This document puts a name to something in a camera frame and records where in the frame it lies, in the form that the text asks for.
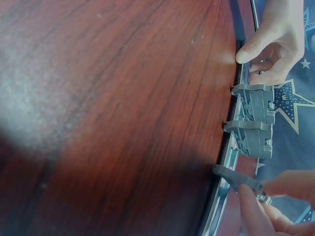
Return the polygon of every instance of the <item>red wood grain surface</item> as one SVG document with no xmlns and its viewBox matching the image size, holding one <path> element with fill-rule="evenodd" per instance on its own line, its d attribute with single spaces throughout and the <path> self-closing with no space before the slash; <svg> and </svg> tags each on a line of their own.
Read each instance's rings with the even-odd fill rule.
<svg viewBox="0 0 315 236">
<path fill-rule="evenodd" d="M 229 2 L 0 6 L 0 235 L 193 235 L 235 76 Z"/>
</svg>

